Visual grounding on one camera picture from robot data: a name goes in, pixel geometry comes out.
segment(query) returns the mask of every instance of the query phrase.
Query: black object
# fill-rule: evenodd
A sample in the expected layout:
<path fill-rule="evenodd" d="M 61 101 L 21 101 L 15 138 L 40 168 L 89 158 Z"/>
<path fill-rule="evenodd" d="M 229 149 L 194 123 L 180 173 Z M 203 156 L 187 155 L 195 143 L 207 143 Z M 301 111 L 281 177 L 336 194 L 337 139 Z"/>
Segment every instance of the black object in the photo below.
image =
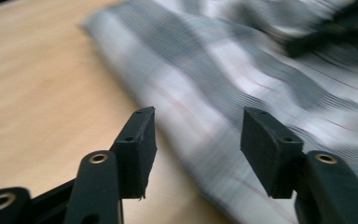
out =
<path fill-rule="evenodd" d="M 154 107 L 132 114 L 110 150 L 83 158 L 76 179 L 31 200 L 0 189 L 0 224 L 123 223 L 121 199 L 145 197 L 156 156 Z"/>
<path fill-rule="evenodd" d="M 311 28 L 314 30 L 311 34 L 286 41 L 284 48 L 289 56 L 298 57 L 329 44 L 358 46 L 358 0 L 336 12 L 331 20 Z"/>
<path fill-rule="evenodd" d="M 244 109 L 241 151 L 268 196 L 292 197 L 301 224 L 358 223 L 358 177 L 340 157 L 303 142 L 269 113 Z"/>

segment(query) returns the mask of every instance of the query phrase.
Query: folded cloth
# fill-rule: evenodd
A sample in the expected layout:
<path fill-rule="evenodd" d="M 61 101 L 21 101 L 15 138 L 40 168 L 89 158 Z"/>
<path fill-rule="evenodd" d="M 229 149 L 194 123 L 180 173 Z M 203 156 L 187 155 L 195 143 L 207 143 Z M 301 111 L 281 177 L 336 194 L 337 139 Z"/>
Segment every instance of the folded cloth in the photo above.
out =
<path fill-rule="evenodd" d="M 85 29 L 157 123 L 201 192 L 239 223 L 296 223 L 240 152 L 244 106 L 263 109 L 358 175 L 358 49 L 296 60 L 274 39 L 303 33 L 339 1 L 130 0 L 93 13 Z"/>

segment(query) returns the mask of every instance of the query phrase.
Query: table surface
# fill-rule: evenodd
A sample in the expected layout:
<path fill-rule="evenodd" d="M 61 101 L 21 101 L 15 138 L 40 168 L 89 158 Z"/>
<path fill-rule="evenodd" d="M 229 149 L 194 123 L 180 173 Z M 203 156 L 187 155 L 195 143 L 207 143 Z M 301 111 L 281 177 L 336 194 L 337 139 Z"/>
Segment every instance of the table surface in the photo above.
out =
<path fill-rule="evenodd" d="M 32 197 L 73 179 L 138 109 L 80 23 L 108 0 L 0 5 L 0 189 Z M 207 203 L 158 133 L 146 200 L 124 200 L 126 223 L 230 223 Z"/>

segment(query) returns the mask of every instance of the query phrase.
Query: light wood surface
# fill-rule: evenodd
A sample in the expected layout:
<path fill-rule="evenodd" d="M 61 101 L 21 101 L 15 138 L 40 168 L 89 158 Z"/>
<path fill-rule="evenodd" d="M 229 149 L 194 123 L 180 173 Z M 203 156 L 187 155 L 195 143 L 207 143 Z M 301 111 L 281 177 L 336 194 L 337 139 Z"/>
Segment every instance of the light wood surface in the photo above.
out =
<path fill-rule="evenodd" d="M 79 24 L 107 0 L 0 5 L 0 188 L 37 196 L 110 148 L 138 108 Z M 198 193 L 158 134 L 146 200 L 125 200 L 126 223 L 229 223 Z"/>

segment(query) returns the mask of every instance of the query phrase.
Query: plaid cloth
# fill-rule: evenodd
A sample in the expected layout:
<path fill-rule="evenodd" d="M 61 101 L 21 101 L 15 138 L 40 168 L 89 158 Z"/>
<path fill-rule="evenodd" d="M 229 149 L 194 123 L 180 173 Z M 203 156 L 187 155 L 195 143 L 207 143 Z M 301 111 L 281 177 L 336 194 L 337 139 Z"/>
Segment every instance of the plaid cloth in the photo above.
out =
<path fill-rule="evenodd" d="M 293 60 L 280 39 L 342 7 L 339 0 L 131 0 L 85 29 L 157 123 L 203 194 L 239 223 L 296 223 L 268 198 L 240 152 L 244 106 L 263 109 L 358 174 L 358 49 Z"/>

